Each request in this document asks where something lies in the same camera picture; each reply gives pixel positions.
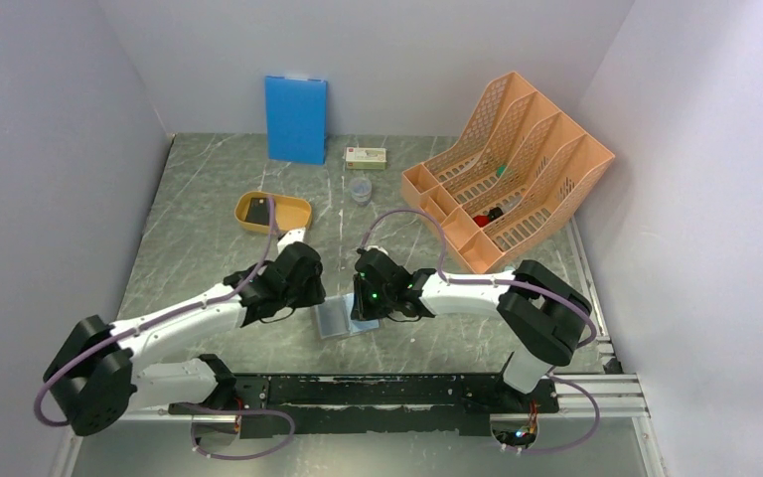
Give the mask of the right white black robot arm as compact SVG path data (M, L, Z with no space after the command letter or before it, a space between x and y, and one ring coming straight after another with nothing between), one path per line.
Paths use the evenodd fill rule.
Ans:
M450 314L501 318L519 339L496 386L499 404L522 410L545 375L571 363L597 337L590 302L538 261L490 274L413 272L385 251L361 248L353 276L351 317L358 321L419 321Z

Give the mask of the yellow oval tray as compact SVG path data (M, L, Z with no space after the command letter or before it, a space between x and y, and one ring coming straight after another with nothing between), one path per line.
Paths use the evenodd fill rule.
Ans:
M273 199L275 222L281 233L294 229L308 229L312 223L312 208L306 200L262 191L250 191L240 197L234 208L235 218L241 227L249 232L267 234L269 231L269 225L249 224L243 220L249 201L254 197L264 197L267 200L271 197Z

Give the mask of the grey card holder wallet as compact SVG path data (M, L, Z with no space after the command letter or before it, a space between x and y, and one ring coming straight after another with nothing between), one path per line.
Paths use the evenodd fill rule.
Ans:
M373 332L381 327L379 320L358 321L351 318L354 294L327 297L312 308L311 314L321 340L348 338Z

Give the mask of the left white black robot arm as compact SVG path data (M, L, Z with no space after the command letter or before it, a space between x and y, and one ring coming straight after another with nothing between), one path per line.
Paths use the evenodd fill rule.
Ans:
M214 354L168 363L166 357L206 339L323 303L323 263L295 241L273 260L225 277L180 304L106 323L96 315L72 329L43 375L36 419L98 433L126 412L159 405L198 405L212 413L238 406L236 378Z

